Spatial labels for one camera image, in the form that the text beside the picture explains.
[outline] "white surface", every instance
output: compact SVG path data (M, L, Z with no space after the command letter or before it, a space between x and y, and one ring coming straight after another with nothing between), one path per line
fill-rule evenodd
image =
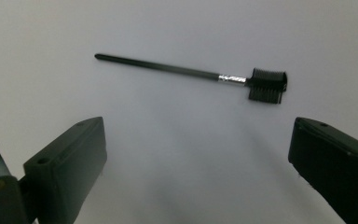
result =
M248 77L248 90L101 63L104 52ZM103 116L108 163L81 223L342 223L287 161L296 117L358 138L358 1L0 1L0 151L22 164Z

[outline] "spoolie brush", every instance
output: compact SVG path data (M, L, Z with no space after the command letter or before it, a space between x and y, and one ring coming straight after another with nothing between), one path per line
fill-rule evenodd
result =
M162 63L150 63L145 61L133 60L128 58L109 56L105 54L95 54L98 60L114 63L124 63L133 66L149 68L159 71L171 72L176 74L189 75L192 77L203 77L219 82L240 84L251 88L249 99L270 104L280 104L282 94L286 91L287 75L285 72L270 72L255 68L252 77L233 77L220 75L218 73L205 72L189 68L177 67Z

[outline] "brush head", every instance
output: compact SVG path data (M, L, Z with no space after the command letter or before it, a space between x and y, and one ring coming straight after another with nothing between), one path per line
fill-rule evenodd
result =
M285 72L271 72L255 68L252 77L246 83L251 88L250 100L280 104L282 94L287 87L287 75Z

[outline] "eyebrow brush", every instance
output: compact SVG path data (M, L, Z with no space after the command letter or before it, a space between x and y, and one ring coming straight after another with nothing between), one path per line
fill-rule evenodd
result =
M272 72L255 68L252 77L234 77L213 72L205 72L162 63L151 63L105 54L95 54L95 58L113 63L123 63L164 72L188 75L192 77L201 77L218 82L239 84L250 88L250 100L270 104L280 104L282 100L282 94L284 91L286 91L287 87L287 75L285 72Z

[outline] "brush handle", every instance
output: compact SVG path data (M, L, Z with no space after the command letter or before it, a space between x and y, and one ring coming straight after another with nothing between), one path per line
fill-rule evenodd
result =
M192 76L192 77L203 77L203 78L208 78L208 79L215 80L215 81L218 81L219 76L220 76L219 74L212 73L212 72L205 72L205 71L194 70L194 69L189 69L189 68L184 68L184 67L177 67L177 66L172 66L172 65L162 64L162 63L150 63L150 62L133 60L133 59L128 59L128 58L110 56L110 55L105 55L105 54L95 54L95 58L98 60L103 60L103 61L108 61L108 62L124 63L124 64L129 64L129 65L133 65L133 66L149 68L149 69L154 69L154 70L159 70L159 71L164 71L164 72L188 75L188 76Z

